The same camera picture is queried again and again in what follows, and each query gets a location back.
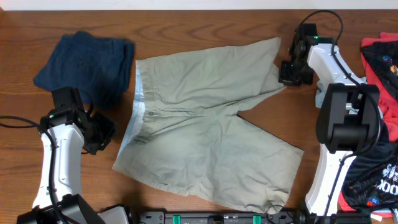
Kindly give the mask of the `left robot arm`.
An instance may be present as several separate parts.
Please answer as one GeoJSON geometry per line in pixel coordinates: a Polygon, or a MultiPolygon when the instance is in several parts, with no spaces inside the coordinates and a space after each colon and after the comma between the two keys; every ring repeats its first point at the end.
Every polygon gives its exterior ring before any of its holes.
{"type": "Polygon", "coordinates": [[[96,212],[82,197],[81,154],[95,155],[110,143],[114,123],[101,113],[86,111],[76,88],[52,92],[54,109],[37,128],[44,147],[42,175],[32,210],[18,223],[130,223],[123,205],[96,212]]]}

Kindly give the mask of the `khaki beige shorts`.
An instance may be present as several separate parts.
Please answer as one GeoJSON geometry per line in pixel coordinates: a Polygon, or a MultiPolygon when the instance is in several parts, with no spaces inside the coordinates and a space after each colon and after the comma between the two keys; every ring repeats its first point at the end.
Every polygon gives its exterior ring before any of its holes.
{"type": "Polygon", "coordinates": [[[114,170],[244,212],[286,204],[303,151],[238,116],[284,89],[281,39],[136,62],[133,111],[114,170]]]}

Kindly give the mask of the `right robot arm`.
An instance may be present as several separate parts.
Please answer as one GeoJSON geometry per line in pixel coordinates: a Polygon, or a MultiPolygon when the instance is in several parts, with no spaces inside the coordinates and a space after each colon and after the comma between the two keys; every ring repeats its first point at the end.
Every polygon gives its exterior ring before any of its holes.
{"type": "Polygon", "coordinates": [[[315,24],[301,22],[295,30],[283,61],[279,82],[289,86],[310,85],[318,75],[326,88],[316,123],[320,159],[304,207],[294,223],[370,223],[359,212],[342,213],[338,197],[353,160],[372,149],[379,140],[381,118],[377,102],[379,90],[363,83],[342,59],[335,40],[319,37],[315,24]]]}

